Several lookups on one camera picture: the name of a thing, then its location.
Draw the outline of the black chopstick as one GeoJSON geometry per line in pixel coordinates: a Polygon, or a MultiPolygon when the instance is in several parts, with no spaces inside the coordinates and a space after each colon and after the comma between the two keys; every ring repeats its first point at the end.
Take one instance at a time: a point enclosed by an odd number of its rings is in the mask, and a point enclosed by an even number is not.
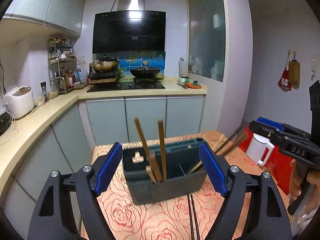
{"type": "Polygon", "coordinates": [[[193,218],[192,218],[189,194],[187,194],[187,200],[188,200],[188,209],[189,209],[190,236],[191,236],[191,240],[194,240],[193,218]]]}
{"type": "Polygon", "coordinates": [[[195,203],[194,203],[194,198],[193,195],[191,194],[191,204],[193,208],[193,215],[194,215],[194,222],[195,222],[195,230],[196,230],[196,237],[197,240],[200,240],[200,231],[199,231],[199,226],[198,226],[198,221],[197,221],[197,214],[196,214],[196,209],[195,209],[195,203]]]}

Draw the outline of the tan wooden chopstick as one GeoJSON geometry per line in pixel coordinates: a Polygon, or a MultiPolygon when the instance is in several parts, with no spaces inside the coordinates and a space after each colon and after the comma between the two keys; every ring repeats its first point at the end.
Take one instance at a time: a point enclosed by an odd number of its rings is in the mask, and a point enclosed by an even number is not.
{"type": "Polygon", "coordinates": [[[167,180],[167,162],[166,162],[166,152],[165,152],[163,120],[158,119],[157,124],[158,124],[159,143],[160,143],[160,150],[161,150],[163,180],[167,180]]]}

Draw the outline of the brown wooden chopstick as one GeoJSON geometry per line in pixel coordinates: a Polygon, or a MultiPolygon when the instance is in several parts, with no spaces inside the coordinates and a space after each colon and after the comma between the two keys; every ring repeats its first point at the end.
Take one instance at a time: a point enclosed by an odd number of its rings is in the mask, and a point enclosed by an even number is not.
{"type": "Polygon", "coordinates": [[[143,144],[143,148],[144,148],[144,151],[146,153],[146,157],[147,157],[147,159],[149,159],[150,158],[149,148],[148,148],[148,145],[146,143],[146,139],[144,137],[144,133],[142,131],[142,128],[141,128],[141,125],[140,125],[140,122],[139,122],[139,118],[137,116],[135,116],[134,122],[135,122],[135,125],[136,125],[137,132],[139,134],[140,140],[141,140],[141,142],[143,144]]]}

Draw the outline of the pale bamboo chopstick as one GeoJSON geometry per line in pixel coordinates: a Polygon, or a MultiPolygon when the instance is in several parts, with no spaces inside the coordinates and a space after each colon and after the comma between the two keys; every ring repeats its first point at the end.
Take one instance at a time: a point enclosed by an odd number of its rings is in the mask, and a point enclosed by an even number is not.
{"type": "Polygon", "coordinates": [[[194,171],[196,171],[198,168],[200,168],[202,165],[202,161],[197,162],[189,171],[188,174],[193,173],[194,171]]]}

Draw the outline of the dark brown chopstick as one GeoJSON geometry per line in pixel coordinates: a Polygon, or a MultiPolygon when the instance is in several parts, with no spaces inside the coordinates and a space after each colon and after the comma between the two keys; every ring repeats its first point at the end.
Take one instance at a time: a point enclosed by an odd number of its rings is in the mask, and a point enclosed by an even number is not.
{"type": "Polygon", "coordinates": [[[157,159],[156,159],[156,156],[155,156],[154,152],[150,152],[150,154],[149,154],[149,163],[151,165],[151,169],[152,169],[153,173],[156,176],[157,181],[158,182],[162,182],[163,181],[163,177],[162,177],[162,174],[160,172],[159,165],[157,163],[157,159]]]}

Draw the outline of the red plastic chair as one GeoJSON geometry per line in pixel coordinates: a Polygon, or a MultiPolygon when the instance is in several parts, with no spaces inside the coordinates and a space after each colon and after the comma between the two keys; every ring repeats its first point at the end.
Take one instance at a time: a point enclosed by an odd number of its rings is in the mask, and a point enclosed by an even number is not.
{"type": "MultiPolygon", "coordinates": [[[[247,151],[254,134],[250,131],[248,126],[245,128],[245,132],[248,133],[248,138],[240,144],[240,148],[244,152],[247,151]]],[[[274,145],[274,150],[268,161],[264,166],[261,166],[272,174],[276,179],[277,185],[285,194],[289,194],[290,175],[292,172],[292,167],[290,166],[291,160],[291,157],[281,154],[279,152],[279,147],[274,145]]]]}

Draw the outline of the red hanging cloth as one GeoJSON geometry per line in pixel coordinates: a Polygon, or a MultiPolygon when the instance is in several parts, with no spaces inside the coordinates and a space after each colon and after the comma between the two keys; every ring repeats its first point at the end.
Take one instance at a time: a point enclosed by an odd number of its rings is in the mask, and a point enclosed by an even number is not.
{"type": "Polygon", "coordinates": [[[291,83],[289,83],[289,56],[290,55],[288,54],[285,68],[283,70],[280,80],[278,81],[278,86],[281,88],[282,91],[285,92],[291,91],[292,89],[291,83]]]}

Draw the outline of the brown hanging board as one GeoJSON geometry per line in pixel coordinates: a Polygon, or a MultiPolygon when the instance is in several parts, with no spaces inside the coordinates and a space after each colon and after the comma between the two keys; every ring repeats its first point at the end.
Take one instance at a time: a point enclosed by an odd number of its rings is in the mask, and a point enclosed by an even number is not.
{"type": "Polygon", "coordinates": [[[295,56],[289,61],[289,83],[295,88],[300,86],[300,63],[295,56]]]}

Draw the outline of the rose pattern tablecloth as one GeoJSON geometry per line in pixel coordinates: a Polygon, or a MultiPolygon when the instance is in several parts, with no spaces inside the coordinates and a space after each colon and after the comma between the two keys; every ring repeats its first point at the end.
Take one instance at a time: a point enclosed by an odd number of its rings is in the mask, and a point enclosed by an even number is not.
{"type": "MultiPolygon", "coordinates": [[[[214,148],[222,133],[204,132],[179,137],[166,138],[165,142],[176,142],[194,138],[203,138],[214,148]]],[[[109,145],[98,145],[93,148],[91,163],[97,157],[105,155],[111,149],[109,145]]],[[[244,172],[260,175],[262,169],[252,161],[240,148],[225,156],[230,165],[236,165],[244,172]]],[[[200,239],[205,239],[217,214],[223,198],[216,193],[208,177],[199,191],[193,194],[200,239]]],[[[120,162],[116,174],[106,192],[97,198],[101,211],[116,239],[191,239],[187,196],[181,196],[155,204],[134,205],[127,187],[120,162]]],[[[250,195],[246,194],[233,238],[241,236],[250,195]]]]}

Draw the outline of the orange cloth on counter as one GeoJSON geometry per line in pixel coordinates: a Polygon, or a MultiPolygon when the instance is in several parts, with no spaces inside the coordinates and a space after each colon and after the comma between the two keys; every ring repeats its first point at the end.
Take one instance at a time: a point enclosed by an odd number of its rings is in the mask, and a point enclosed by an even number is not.
{"type": "Polygon", "coordinates": [[[185,83],[185,85],[190,89],[201,89],[202,88],[201,86],[197,86],[193,83],[185,83]]]}

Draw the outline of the frosted glass window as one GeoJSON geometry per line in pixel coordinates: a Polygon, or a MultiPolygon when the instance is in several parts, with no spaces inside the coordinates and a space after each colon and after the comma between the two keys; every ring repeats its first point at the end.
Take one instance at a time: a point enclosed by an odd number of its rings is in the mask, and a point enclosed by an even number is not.
{"type": "Polygon", "coordinates": [[[222,82],[226,24],[223,0],[189,0],[189,72],[222,82]]]}

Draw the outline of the small dark bottle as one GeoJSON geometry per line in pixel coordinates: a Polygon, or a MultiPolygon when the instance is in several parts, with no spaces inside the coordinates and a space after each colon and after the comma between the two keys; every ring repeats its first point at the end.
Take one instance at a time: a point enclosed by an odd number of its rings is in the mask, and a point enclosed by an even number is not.
{"type": "Polygon", "coordinates": [[[44,102],[48,102],[49,99],[48,99],[48,95],[47,95],[47,85],[46,85],[46,81],[40,83],[40,85],[41,85],[42,94],[43,94],[43,97],[44,97],[44,102]]]}

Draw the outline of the black wok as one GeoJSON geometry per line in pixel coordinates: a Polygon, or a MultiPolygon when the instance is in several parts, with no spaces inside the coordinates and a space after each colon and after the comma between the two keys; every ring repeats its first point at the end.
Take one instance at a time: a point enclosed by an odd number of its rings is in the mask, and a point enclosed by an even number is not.
{"type": "Polygon", "coordinates": [[[130,69],[130,73],[137,79],[154,79],[160,71],[159,68],[148,66],[130,69]]]}

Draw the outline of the bronze cooking pot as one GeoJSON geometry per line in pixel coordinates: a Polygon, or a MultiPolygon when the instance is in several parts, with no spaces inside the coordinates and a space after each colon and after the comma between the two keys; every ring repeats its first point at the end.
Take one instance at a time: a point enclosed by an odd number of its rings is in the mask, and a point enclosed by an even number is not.
{"type": "Polygon", "coordinates": [[[103,57],[89,64],[89,66],[95,72],[108,72],[113,70],[114,68],[117,68],[118,65],[119,65],[119,61],[112,57],[103,57]]]}

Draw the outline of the black range hood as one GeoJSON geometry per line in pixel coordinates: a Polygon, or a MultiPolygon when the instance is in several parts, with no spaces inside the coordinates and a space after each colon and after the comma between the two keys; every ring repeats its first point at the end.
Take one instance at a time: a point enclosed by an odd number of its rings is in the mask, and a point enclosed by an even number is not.
{"type": "Polygon", "coordinates": [[[166,13],[123,10],[96,14],[92,53],[164,51],[166,13]]]}

